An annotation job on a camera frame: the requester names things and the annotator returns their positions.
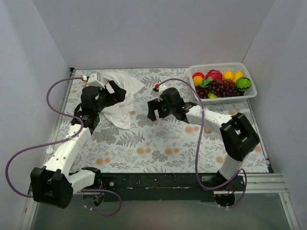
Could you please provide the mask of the white t-shirt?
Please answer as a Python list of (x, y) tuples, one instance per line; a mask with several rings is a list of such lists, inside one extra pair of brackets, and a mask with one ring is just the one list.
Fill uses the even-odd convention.
[(125, 92), (121, 94), (121, 98), (118, 98), (118, 103), (103, 109), (103, 115), (114, 126), (121, 129), (130, 129), (130, 112), (133, 111), (134, 95), (144, 87), (144, 84), (122, 71), (103, 72), (101, 74), (101, 82), (108, 90), (111, 89), (110, 81), (114, 81)]

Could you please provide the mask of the round brooch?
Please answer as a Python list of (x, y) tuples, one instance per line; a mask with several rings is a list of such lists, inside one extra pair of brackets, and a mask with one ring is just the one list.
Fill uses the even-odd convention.
[(212, 131), (209, 129), (209, 128), (204, 128), (204, 131), (206, 132), (206, 133), (211, 133)]

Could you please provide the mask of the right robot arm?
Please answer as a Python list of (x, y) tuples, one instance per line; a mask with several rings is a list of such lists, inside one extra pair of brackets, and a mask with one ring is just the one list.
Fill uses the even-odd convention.
[(163, 84), (157, 84), (153, 91), (158, 93), (158, 97), (148, 102), (147, 117), (150, 120), (173, 115), (179, 121), (199, 125), (201, 131), (207, 127), (221, 135), (227, 153), (221, 168), (204, 184), (199, 176), (196, 178), (200, 187), (207, 191), (230, 189), (235, 184), (234, 179), (243, 171), (244, 160), (260, 142), (246, 116), (242, 113), (224, 115), (205, 109), (202, 105), (185, 102), (176, 88)]

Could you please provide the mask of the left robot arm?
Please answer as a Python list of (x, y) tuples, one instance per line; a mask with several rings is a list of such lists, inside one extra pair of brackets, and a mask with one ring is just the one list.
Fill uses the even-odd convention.
[(74, 118), (66, 135), (68, 141), (61, 143), (41, 168), (34, 168), (31, 172), (31, 187), (36, 202), (66, 208), (75, 193), (83, 189), (96, 192), (101, 188), (99, 169), (83, 167), (73, 174), (70, 169), (97, 127), (102, 110), (123, 102), (125, 95), (126, 91), (113, 80), (104, 86), (95, 84), (83, 88), (81, 102), (74, 110)]

